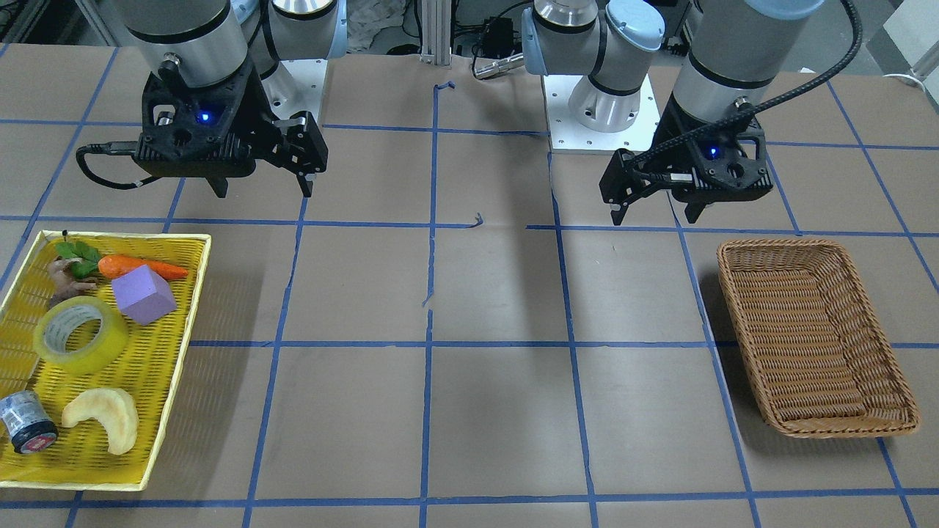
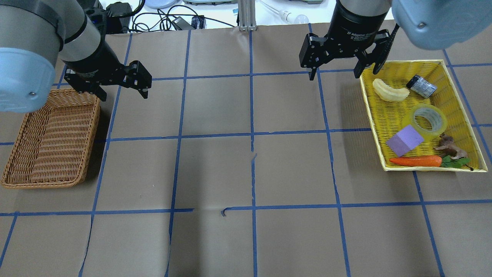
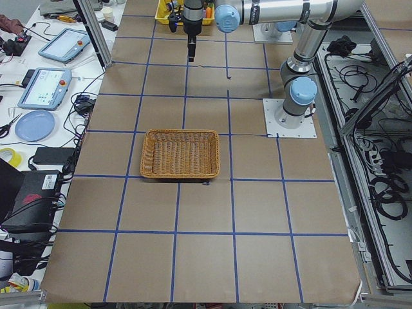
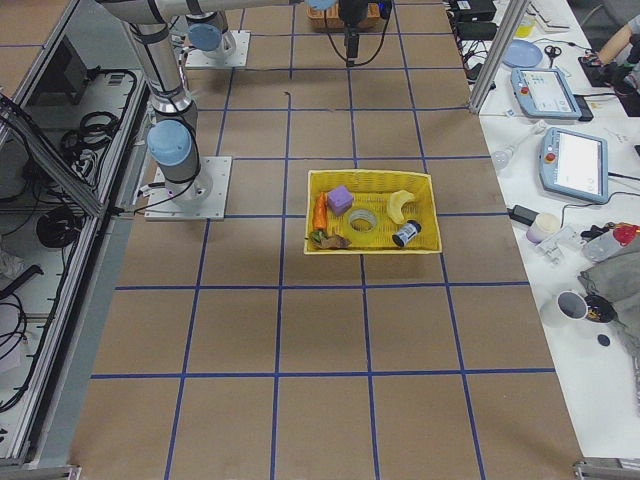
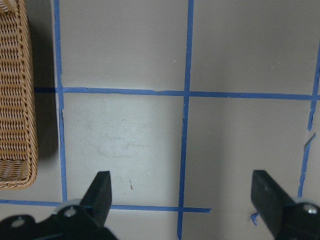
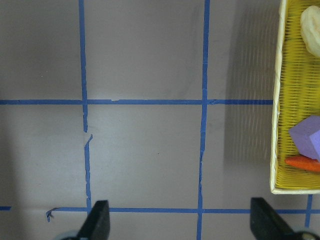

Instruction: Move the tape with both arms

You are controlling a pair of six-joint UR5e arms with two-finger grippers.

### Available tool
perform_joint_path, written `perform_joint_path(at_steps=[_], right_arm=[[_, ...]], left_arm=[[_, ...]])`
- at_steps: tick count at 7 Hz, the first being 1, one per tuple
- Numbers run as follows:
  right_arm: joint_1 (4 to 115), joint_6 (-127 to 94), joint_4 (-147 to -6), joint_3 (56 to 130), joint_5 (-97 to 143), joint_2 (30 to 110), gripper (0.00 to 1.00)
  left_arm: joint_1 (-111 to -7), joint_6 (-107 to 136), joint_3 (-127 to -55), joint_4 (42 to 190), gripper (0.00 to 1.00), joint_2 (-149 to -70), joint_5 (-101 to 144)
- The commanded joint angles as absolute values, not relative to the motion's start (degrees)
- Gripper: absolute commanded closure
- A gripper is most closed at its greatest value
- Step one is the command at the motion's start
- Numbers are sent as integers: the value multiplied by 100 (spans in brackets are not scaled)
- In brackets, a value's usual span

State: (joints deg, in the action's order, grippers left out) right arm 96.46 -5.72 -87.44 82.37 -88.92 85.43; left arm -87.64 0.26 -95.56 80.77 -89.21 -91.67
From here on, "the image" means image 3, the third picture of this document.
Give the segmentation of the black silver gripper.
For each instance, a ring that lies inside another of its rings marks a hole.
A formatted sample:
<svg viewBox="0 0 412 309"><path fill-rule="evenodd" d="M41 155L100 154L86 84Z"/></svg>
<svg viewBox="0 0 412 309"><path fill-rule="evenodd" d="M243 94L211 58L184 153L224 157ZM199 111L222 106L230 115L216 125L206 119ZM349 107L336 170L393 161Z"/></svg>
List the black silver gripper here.
<svg viewBox="0 0 412 309"><path fill-rule="evenodd" d="M196 36L201 33L203 22L202 0L185 0L183 3L183 30L188 35L188 61L193 62L196 56Z"/></svg>

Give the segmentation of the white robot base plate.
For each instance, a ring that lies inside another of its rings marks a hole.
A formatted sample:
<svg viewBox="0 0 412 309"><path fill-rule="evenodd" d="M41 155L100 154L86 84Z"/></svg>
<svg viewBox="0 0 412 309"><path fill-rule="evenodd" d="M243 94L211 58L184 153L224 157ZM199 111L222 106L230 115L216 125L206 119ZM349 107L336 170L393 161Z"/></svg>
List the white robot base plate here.
<svg viewBox="0 0 412 309"><path fill-rule="evenodd" d="M263 111L267 136L273 138L317 138L310 106L301 116L283 110L283 98L264 98Z"/></svg>

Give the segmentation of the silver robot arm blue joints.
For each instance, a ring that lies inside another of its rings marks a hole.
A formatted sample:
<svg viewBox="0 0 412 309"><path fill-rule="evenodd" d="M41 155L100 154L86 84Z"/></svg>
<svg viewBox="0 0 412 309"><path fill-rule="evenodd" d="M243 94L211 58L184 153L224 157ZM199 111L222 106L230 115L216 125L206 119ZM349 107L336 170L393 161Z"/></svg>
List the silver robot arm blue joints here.
<svg viewBox="0 0 412 309"><path fill-rule="evenodd" d="M307 77L312 63L333 22L356 12L362 1L215 1L215 21L224 33L240 25L293 21L304 25L291 57L282 64L285 89L283 110L301 116L317 94L315 82Z"/></svg>

